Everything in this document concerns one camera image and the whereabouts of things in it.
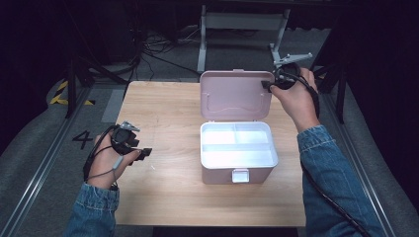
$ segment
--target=gray carpet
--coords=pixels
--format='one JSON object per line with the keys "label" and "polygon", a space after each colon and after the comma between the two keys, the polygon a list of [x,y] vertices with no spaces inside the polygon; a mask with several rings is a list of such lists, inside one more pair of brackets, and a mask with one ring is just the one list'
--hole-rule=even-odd
{"label": "gray carpet", "polygon": [[[281,55],[287,53],[318,53],[328,31],[286,31],[281,44]],[[272,58],[267,48],[275,34],[258,32],[246,36],[242,32],[212,32],[208,38],[207,70],[272,70]],[[181,44],[172,50],[156,54],[165,60],[175,62],[195,70],[197,68],[199,43],[197,38]],[[309,67],[312,59],[302,61],[301,66]],[[123,65],[108,67],[113,70]],[[198,81],[198,75],[183,68],[168,64],[159,59],[144,55],[132,80],[158,81]],[[51,88],[49,101],[58,86]],[[89,137],[104,131],[115,123],[123,101],[124,86],[116,85],[109,79],[98,79],[88,96],[95,100],[94,106],[82,106],[74,122],[63,138],[56,160],[47,175],[40,192],[17,230],[17,236],[59,236],[65,228],[82,182],[82,166],[93,146],[86,142],[82,149],[81,141],[73,138],[83,132]],[[362,114],[348,91],[345,106],[345,127],[359,153],[363,165],[374,185],[382,208],[391,223],[396,236],[415,236],[419,233],[417,212],[394,181],[382,160],[374,141],[369,135]],[[59,128],[64,123],[66,106],[50,105],[48,110],[29,123],[8,149],[0,157],[0,226],[5,226],[9,216],[20,200],[20,196],[37,170],[42,158],[54,141]],[[328,127],[338,144],[346,152],[341,134],[338,132],[332,112],[322,110],[321,121]],[[118,236],[152,235],[152,227],[118,226]],[[299,235],[304,236],[303,229]]]}

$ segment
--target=wooden table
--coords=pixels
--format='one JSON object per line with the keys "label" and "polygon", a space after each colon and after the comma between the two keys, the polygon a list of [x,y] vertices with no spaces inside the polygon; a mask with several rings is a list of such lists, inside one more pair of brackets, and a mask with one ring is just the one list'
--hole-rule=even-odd
{"label": "wooden table", "polygon": [[140,148],[153,151],[118,180],[116,218],[126,225],[304,226],[296,130],[273,97],[263,121],[273,133],[279,165],[263,184],[202,182],[200,84],[132,82],[118,118],[141,129]]}

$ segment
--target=number 4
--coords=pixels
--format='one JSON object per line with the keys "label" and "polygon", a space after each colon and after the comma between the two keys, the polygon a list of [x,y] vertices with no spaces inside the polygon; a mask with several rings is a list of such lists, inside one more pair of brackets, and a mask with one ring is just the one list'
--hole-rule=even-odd
{"label": "number 4", "polygon": [[83,150],[84,149],[84,146],[86,145],[86,142],[87,141],[93,140],[93,138],[89,138],[89,135],[90,135],[90,131],[84,130],[79,135],[73,137],[73,141],[83,141],[83,143],[81,144],[80,150]]}

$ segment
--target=jacket cuff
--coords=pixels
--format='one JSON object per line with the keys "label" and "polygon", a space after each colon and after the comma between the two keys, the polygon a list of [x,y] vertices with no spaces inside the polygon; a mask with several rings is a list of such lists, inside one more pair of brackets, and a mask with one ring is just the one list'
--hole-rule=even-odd
{"label": "jacket cuff", "polygon": [[327,142],[334,142],[334,139],[324,125],[317,125],[304,130],[298,134],[296,139],[298,141],[299,152],[303,152]]}
{"label": "jacket cuff", "polygon": [[86,208],[115,211],[120,203],[120,191],[103,190],[83,183],[76,202]]}

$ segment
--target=box lid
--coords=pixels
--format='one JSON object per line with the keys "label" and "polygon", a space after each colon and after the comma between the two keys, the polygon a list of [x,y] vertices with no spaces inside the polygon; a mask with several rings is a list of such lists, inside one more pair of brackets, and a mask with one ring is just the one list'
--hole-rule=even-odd
{"label": "box lid", "polygon": [[201,114],[208,120],[258,120],[269,113],[272,94],[261,81],[267,71],[206,71],[201,75]]}

